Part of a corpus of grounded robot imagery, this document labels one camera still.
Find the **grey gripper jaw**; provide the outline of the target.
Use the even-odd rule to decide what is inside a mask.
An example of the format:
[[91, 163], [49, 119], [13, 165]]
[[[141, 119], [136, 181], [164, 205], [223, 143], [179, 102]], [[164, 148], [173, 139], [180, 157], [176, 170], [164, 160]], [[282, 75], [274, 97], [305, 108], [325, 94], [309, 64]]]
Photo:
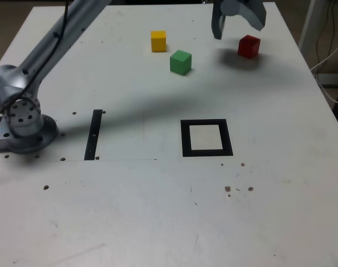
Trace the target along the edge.
[[222, 39], [226, 15], [221, 10], [223, 0], [213, 1], [211, 29], [215, 39]]
[[225, 16], [241, 16], [251, 27], [261, 31], [266, 24], [266, 9], [262, 1], [225, 0], [222, 2]]

